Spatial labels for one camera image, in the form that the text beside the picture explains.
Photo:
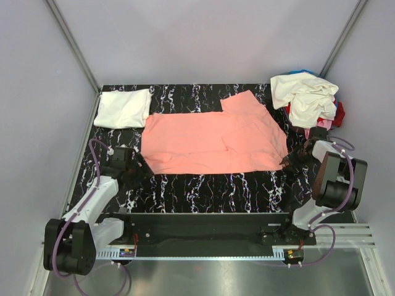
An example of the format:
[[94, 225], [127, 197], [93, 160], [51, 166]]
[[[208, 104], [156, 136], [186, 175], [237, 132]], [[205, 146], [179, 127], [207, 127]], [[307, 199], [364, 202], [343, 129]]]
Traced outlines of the salmon pink t shirt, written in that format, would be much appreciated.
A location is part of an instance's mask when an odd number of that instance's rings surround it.
[[155, 113], [141, 137], [141, 154], [162, 174], [277, 171], [288, 154], [286, 135], [251, 91], [220, 101], [222, 111]]

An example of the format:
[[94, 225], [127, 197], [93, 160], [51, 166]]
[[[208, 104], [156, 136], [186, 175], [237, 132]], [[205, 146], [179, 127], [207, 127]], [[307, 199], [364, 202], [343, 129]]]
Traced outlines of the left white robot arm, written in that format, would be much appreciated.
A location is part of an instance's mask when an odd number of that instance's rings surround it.
[[114, 241], [129, 243], [133, 238], [131, 219], [121, 212], [105, 214], [104, 208], [119, 190], [136, 189], [153, 174], [140, 153], [116, 148], [80, 201], [62, 218], [47, 222], [44, 269], [60, 277], [87, 275], [99, 251]]

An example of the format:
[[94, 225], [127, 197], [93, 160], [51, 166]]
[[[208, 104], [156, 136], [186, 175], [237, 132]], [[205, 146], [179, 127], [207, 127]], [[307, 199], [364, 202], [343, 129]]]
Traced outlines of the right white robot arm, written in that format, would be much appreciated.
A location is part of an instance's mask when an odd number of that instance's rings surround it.
[[297, 173], [309, 160], [320, 168], [312, 186], [312, 197], [295, 209], [276, 231], [286, 244], [297, 244], [318, 229], [319, 222], [331, 215], [355, 210], [362, 198], [368, 163], [350, 157], [355, 150], [350, 143], [309, 139], [281, 161], [286, 169]]

